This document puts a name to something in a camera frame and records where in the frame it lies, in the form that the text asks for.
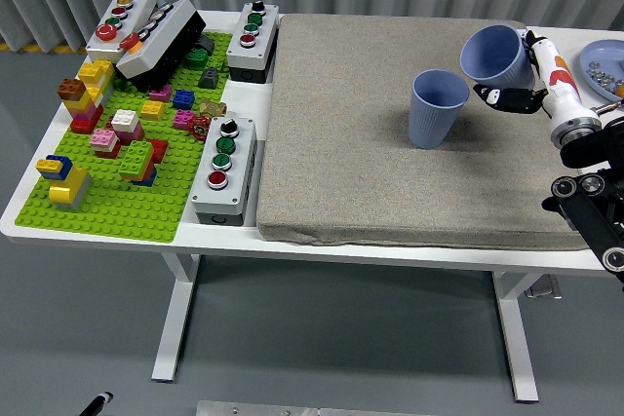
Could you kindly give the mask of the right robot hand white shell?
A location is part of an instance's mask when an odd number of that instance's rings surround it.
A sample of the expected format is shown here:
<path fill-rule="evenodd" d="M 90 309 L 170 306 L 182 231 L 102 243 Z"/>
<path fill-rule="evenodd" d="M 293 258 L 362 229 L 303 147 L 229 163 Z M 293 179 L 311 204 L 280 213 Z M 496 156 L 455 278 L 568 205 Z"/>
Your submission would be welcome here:
<path fill-rule="evenodd" d="M 544 36 L 536 36 L 532 30 L 526 33 L 525 40 L 544 88 L 540 91 L 495 89 L 477 84 L 473 90 L 479 98 L 489 107 L 507 113 L 533 114 L 542 108 L 551 119 L 552 131 L 600 130 L 598 114 L 582 104 L 576 82 L 555 44 Z"/>

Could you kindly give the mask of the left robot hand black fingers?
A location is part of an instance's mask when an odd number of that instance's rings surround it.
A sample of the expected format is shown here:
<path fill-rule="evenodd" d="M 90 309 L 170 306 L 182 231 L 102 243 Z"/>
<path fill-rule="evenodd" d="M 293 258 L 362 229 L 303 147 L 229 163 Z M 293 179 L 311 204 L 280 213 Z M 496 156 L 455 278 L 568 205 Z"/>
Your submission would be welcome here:
<path fill-rule="evenodd" d="M 79 413 L 79 416 L 98 416 L 102 409 L 113 399 L 114 395 L 111 392 L 103 392 L 94 397 Z"/>

